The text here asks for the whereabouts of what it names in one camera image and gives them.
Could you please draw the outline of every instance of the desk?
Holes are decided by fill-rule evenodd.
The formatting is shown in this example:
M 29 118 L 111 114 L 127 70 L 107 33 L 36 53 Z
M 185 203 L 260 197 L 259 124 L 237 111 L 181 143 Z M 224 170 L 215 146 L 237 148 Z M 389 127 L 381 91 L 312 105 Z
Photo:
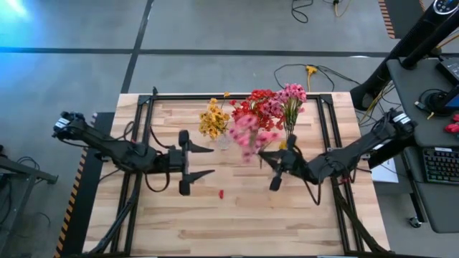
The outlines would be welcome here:
M 341 139 L 348 145 L 360 136 L 351 96 L 347 92 L 332 94 Z M 120 96 L 113 137 L 122 135 L 126 124 L 133 120 L 137 99 L 137 94 Z M 153 193 L 142 185 L 131 255 L 342 254 L 330 181 L 323 183 L 320 206 L 312 202 L 302 181 L 288 175 L 283 177 L 279 192 L 269 191 L 273 173 L 267 165 L 260 169 L 256 159 L 243 164 L 236 145 L 218 150 L 214 141 L 198 132 L 199 113 L 206 106 L 203 100 L 155 101 L 152 125 L 158 139 L 166 145 L 177 144 L 178 132 L 188 130 L 194 143 L 215 149 L 213 153 L 190 154 L 190 171 L 216 172 L 191 185 L 191 196 L 179 195 L 179 175 L 172 175 L 169 188 L 162 193 Z M 304 107 L 306 112 L 298 117 L 295 134 L 297 145 L 309 160 L 325 150 L 317 104 L 310 101 Z M 223 109 L 230 112 L 232 106 L 225 105 Z M 331 126 L 328 129 L 332 136 Z M 152 139 L 149 144 L 158 147 Z M 114 170 L 113 164 L 107 163 L 101 176 Z M 116 173 L 98 186 L 84 251 L 92 249 L 113 223 L 122 177 L 122 173 Z M 165 183 L 164 175 L 148 178 L 156 188 Z M 379 244 L 388 249 L 371 175 L 358 173 L 352 187 L 359 218 Z M 220 189 L 224 190 L 223 199 L 218 197 Z M 347 225 L 353 241 L 349 222 Z M 125 222 L 120 249 L 126 227 Z
M 419 147 L 458 147 L 459 140 L 453 134 L 445 133 L 443 128 L 451 123 L 451 117 L 433 117 L 426 119 L 426 113 L 418 110 L 414 103 L 425 90 L 437 88 L 449 91 L 452 85 L 435 69 L 437 60 L 418 62 L 416 69 L 404 69 L 398 60 L 390 60 L 387 66 L 399 94 L 404 111 L 418 122 L 415 130 L 415 142 Z M 404 150 L 408 170 L 412 174 L 415 188 L 420 195 L 425 212 L 437 233 L 459 232 L 459 208 L 455 205 L 459 199 L 459 186 L 449 186 L 424 182 L 424 169 L 420 163 L 419 148 Z

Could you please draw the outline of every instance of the small red piece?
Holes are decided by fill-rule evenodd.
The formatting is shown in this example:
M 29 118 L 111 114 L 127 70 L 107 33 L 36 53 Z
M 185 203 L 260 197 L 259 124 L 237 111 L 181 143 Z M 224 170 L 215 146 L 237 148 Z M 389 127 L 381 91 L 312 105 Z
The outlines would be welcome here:
M 445 131 L 448 133 L 459 133 L 459 125 L 451 124 L 445 127 Z

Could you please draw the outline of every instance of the red object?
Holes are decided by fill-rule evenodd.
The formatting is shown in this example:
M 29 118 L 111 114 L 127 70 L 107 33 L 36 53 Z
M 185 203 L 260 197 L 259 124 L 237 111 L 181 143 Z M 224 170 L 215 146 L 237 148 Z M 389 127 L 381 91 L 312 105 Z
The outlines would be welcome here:
M 451 124 L 445 127 L 445 131 L 448 133 L 459 133 L 459 125 Z
M 266 104 L 272 97 L 275 97 L 275 92 L 272 90 L 253 90 L 252 94 L 246 100 L 242 101 L 239 107 L 235 106 L 235 101 L 229 102 L 235 107 L 231 116 L 235 119 L 235 121 L 237 121 L 244 115 L 256 115 L 258 118 L 258 126 L 260 128 L 269 132 L 275 126 L 277 129 L 282 130 L 283 117 L 279 117 L 279 121 L 275 124 L 273 121 L 273 118 L 275 117 L 263 112 L 264 104 Z

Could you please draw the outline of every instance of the black desk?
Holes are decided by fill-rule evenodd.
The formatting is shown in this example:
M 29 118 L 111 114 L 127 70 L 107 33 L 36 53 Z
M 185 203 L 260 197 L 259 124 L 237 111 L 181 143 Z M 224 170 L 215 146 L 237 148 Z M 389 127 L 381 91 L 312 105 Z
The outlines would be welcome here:
M 412 120 L 418 122 L 415 142 L 419 147 L 459 147 L 459 140 L 453 134 L 445 133 L 443 128 L 451 123 L 451 117 L 433 117 L 415 107 L 415 101 L 422 92 L 437 88 L 450 90 L 453 86 L 435 69 L 437 60 L 423 60 L 416 69 L 404 69 L 398 60 L 390 60 L 387 66 L 399 94 L 404 111 Z M 419 194 L 432 229 L 437 233 L 459 232 L 459 186 L 423 183 L 424 169 L 420 160 L 420 149 L 405 148 L 403 156 L 407 170 L 412 174 L 414 191 Z

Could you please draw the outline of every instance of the white paper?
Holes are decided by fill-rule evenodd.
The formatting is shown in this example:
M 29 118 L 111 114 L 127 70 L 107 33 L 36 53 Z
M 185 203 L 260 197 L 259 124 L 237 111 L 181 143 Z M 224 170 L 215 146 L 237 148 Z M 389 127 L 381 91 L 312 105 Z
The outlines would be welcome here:
M 386 183 L 398 183 L 399 178 L 395 170 L 394 159 L 391 158 L 381 165 L 374 167 L 372 169 L 372 178 L 375 182 L 386 182 Z

